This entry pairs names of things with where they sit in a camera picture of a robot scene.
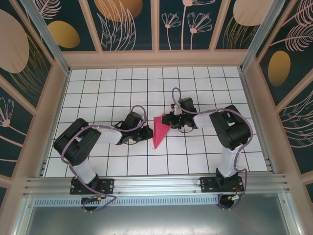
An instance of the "enclosure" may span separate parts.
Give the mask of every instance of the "enclosure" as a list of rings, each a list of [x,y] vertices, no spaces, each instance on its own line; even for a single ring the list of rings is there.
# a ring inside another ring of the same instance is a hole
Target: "enclosure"
[[[312,23],[312,0],[3,0],[3,234],[309,235]],[[223,145],[212,126],[183,126],[158,147],[96,143],[88,162],[117,199],[84,213],[53,143],[78,118],[112,126],[136,105],[156,132],[174,87],[198,112],[234,105],[251,125],[242,204],[224,211],[222,191],[202,192]]]

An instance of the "pink object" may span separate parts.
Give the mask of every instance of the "pink object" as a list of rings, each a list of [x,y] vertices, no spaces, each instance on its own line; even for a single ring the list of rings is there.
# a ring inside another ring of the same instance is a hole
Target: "pink object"
[[[160,143],[162,142],[162,140],[164,139],[166,134],[171,129],[170,126],[167,126],[167,125],[164,125],[161,123],[162,117],[164,115],[165,114],[163,114],[160,117],[154,117],[153,118],[153,121],[155,124],[155,130],[154,130],[154,136],[152,138],[152,141],[153,141],[153,145],[154,145],[155,149],[160,145]]]

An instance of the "white grid mat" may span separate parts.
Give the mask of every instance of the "white grid mat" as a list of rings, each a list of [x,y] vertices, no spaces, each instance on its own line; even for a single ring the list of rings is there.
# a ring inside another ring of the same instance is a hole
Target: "white grid mat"
[[[124,120],[131,106],[143,105],[148,124],[168,113],[171,90],[191,97],[199,111],[234,104],[248,118],[254,138],[241,154],[238,168],[267,171],[251,113],[236,67],[174,67],[72,70],[54,138],[77,118],[111,125]],[[96,144],[89,161],[99,176],[214,173],[222,152],[214,128],[180,133],[171,129],[157,149],[152,139],[135,145]],[[72,177],[51,148],[44,177]]]

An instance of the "black mounting plate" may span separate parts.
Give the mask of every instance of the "black mounting plate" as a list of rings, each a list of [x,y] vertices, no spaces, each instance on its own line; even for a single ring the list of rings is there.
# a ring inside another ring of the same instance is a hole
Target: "black mounting plate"
[[[201,192],[236,192],[236,188],[233,184],[241,191],[244,191],[243,180],[240,176],[237,176],[234,181],[229,184],[225,184],[223,189],[220,189],[215,177],[200,178]]]
[[[114,179],[99,179],[98,187],[95,189],[98,192],[105,194],[113,194]],[[85,188],[78,179],[71,180],[69,193],[71,195],[96,194]]]

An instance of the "gold circle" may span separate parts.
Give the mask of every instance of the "gold circle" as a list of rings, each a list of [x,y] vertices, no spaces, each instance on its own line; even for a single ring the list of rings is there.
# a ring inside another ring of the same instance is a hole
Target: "gold circle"
[[[234,18],[243,26],[256,26],[262,23],[272,0],[236,0]]]
[[[54,21],[48,25],[48,28],[59,46],[74,48],[79,45],[79,35],[70,24],[64,21]]]
[[[94,0],[98,10],[107,19],[115,22],[125,22],[127,18],[122,19],[123,11],[120,5],[128,9],[133,16],[136,18],[142,10],[142,0]]]
[[[0,10],[0,67],[11,73],[21,72],[27,65],[29,45],[21,24]]]
[[[284,83],[290,71],[291,61],[288,54],[282,50],[275,52],[268,65],[269,82],[278,87]]]

